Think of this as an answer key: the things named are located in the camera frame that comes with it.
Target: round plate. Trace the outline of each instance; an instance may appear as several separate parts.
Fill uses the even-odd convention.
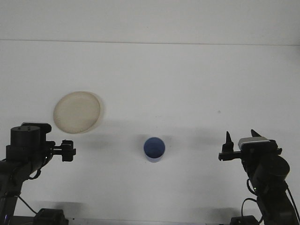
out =
[[[100,116],[100,103],[91,93],[77,91],[63,97],[53,113],[59,129],[71,134],[89,130]]]

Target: blue cylinder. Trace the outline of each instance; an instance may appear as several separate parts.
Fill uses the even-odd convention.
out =
[[[150,162],[156,163],[165,152],[165,143],[158,137],[149,138],[144,144],[144,152]]]

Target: beige plate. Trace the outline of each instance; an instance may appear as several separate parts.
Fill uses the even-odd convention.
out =
[[[100,103],[91,93],[73,92],[63,97],[53,113],[59,129],[71,134],[89,130],[100,116]]]

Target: wire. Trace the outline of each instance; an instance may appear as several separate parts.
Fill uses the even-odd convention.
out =
[[[242,204],[242,209],[241,209],[241,215],[242,215],[242,219],[243,221],[246,223],[246,224],[249,224],[245,219],[244,219],[244,215],[243,215],[243,208],[244,208],[244,204],[246,201],[253,201],[253,202],[257,202],[257,200],[253,199],[253,198],[246,198],[244,201],[243,201],[243,204]],[[261,219],[258,221],[258,224],[260,224],[261,222],[263,221],[263,217],[261,217]]]
[[[248,188],[248,190],[249,190],[252,194],[254,194],[254,195],[257,196],[257,194],[255,193],[255,191],[251,189],[251,187],[250,187],[250,185],[249,185],[249,181],[250,181],[250,179],[247,180],[247,188]]]
[[[294,209],[295,209],[296,214],[297,214],[298,222],[300,223],[299,212],[298,212],[298,210],[297,210],[297,206],[296,206],[296,204],[295,204],[295,201],[294,201],[294,199],[293,199],[293,196],[292,196],[292,193],[291,193],[289,187],[287,187],[287,192],[289,193],[289,195],[290,195],[290,197],[291,197],[292,204],[294,205]]]
[[[27,202],[25,202],[24,199],[21,198],[21,196],[18,195],[18,198],[34,213],[37,214],[37,212],[35,212],[28,204]]]

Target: white tabletop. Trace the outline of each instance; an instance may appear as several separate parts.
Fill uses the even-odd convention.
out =
[[[228,223],[240,215],[247,175],[240,160],[219,162],[229,131],[277,140],[297,203],[300,169],[298,46],[157,45],[0,41],[0,142],[23,121],[52,124],[47,139],[73,140],[71,163],[59,156],[22,197],[68,218]],[[53,110],[72,91],[103,102],[102,122],[85,134],[54,125]],[[143,143],[164,140],[158,163]],[[245,214],[260,214],[247,203]],[[16,215],[31,215],[19,202]]]

